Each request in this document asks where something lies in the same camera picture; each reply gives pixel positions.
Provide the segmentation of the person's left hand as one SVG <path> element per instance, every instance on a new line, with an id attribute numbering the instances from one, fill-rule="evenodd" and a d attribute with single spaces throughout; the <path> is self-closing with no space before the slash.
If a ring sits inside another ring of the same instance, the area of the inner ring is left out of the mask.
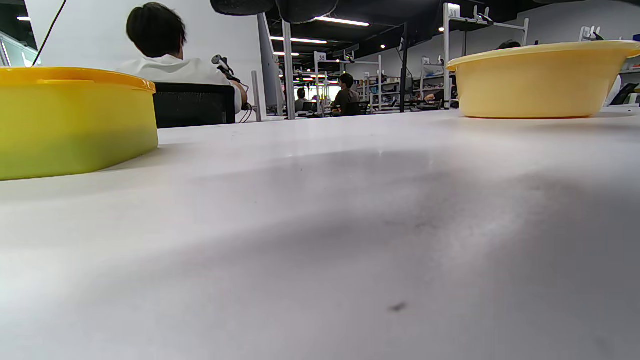
<path id="1" fill-rule="evenodd" d="M 290 24 L 302 24 L 330 14 L 338 6 L 338 0 L 211 0 L 218 14 L 246 17 L 277 9 L 279 16 Z"/>

